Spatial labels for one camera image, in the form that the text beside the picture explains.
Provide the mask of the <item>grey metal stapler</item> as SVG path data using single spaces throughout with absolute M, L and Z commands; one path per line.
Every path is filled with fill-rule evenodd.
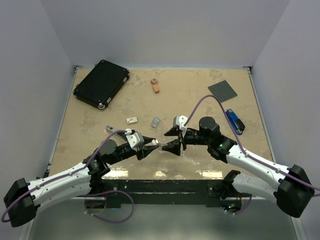
M 124 134 L 123 132 L 119 132 L 119 130 L 118 130 L 117 128 L 115 128 L 115 127 L 113 127 L 113 126 L 111 126 L 111 125 L 107 125 L 107 126 L 105 127 L 105 131 L 106 131 L 107 133 L 109 133 L 109 134 L 113 134 L 113 133 L 116 132 L 116 133 L 113 135 L 114 137 L 122 140 L 123 142 L 126 142 L 126 141 L 127 141 L 127 138 L 126 138 L 125 134 Z

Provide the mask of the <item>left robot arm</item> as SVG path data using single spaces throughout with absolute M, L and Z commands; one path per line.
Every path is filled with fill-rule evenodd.
M 125 138 L 124 144 L 117 145 L 107 137 L 92 155 L 60 173 L 32 181 L 16 180 L 3 198 L 6 210 L 1 222 L 20 227 L 41 210 L 64 200 L 88 194 L 99 196 L 104 190 L 102 176 L 110 172 L 110 165 L 131 157 L 142 160 L 160 146 L 155 138 L 138 132 Z

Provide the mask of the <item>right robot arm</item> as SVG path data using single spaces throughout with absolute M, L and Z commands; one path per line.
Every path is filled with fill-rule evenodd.
M 288 167 L 271 162 L 240 146 L 239 143 L 223 135 L 213 117 L 199 120 L 199 129 L 184 126 L 186 116 L 176 116 L 173 127 L 165 136 L 176 139 L 166 143 L 163 151 L 180 156 L 188 145 L 206 146 L 211 157 L 239 167 L 251 173 L 248 176 L 239 171 L 231 171 L 223 180 L 223 192 L 230 197 L 237 193 L 250 194 L 274 202 L 287 215 L 299 218 L 315 195 L 305 170 L 293 165 Z

